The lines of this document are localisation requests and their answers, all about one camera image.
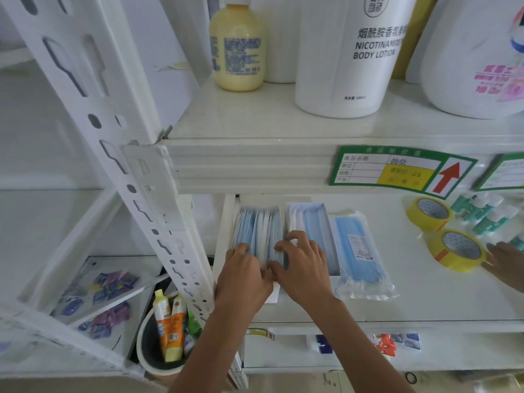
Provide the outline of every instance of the tape roll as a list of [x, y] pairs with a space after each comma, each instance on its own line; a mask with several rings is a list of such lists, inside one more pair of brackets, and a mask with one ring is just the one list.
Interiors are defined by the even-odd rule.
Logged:
[[406, 212], [409, 220], [422, 230], [439, 231], [453, 217], [446, 204], [430, 197], [419, 197]]
[[428, 244], [429, 252], [442, 266], [467, 273], [486, 260], [486, 251], [474, 238], [457, 230], [444, 229]]

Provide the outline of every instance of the red arrow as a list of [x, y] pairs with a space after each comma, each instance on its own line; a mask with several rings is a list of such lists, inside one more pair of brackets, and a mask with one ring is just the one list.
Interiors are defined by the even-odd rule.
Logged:
[[444, 171], [439, 172], [439, 175], [442, 175], [442, 179], [433, 189], [434, 193], [441, 193], [452, 178], [460, 178], [460, 163], [446, 168]]

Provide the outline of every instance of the tile floor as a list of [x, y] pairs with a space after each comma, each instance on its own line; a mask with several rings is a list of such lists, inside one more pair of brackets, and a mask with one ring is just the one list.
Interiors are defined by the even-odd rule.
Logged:
[[[460, 383], [452, 373], [416, 373], [417, 393], [522, 393], [513, 381], [493, 380], [484, 386]], [[252, 375], [246, 393], [354, 393], [344, 373]], [[166, 389], [131, 378], [4, 379], [1, 392], [20, 393], [162, 393]]]

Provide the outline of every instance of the black ring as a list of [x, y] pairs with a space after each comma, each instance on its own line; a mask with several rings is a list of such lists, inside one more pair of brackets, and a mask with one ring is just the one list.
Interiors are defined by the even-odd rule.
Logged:
[[410, 385], [414, 385], [418, 382], [418, 379], [414, 373], [405, 373], [404, 376]]

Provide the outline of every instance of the black circular logo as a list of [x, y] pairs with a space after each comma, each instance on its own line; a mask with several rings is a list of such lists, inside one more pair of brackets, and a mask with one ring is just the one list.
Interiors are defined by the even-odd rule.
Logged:
[[388, 7], [389, 0], [365, 0], [364, 12], [370, 18], [376, 18]]

